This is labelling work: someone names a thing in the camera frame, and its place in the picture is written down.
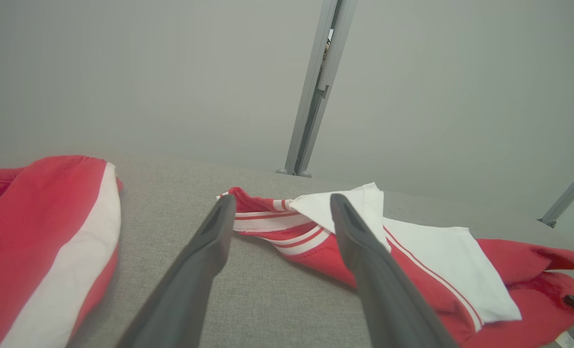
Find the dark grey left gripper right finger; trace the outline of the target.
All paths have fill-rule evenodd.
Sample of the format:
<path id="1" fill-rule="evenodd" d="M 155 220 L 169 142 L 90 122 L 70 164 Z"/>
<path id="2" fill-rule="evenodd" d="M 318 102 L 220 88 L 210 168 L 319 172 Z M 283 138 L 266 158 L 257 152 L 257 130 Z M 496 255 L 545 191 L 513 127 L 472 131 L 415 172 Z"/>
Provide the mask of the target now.
<path id="1" fill-rule="evenodd" d="M 336 240 L 356 280 L 374 348 L 456 348 L 446 330 L 401 267 L 378 242 L 355 207 L 332 194 Z"/>

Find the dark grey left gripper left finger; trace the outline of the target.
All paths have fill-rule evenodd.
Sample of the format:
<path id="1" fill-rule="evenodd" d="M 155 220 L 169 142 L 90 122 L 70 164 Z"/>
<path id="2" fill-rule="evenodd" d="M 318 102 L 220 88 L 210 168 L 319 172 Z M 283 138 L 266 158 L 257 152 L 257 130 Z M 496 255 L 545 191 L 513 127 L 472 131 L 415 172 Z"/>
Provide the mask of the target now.
<path id="1" fill-rule="evenodd" d="M 233 195 L 217 200 L 132 320 L 117 347 L 199 346 L 212 282 L 228 259 L 235 211 Z"/>

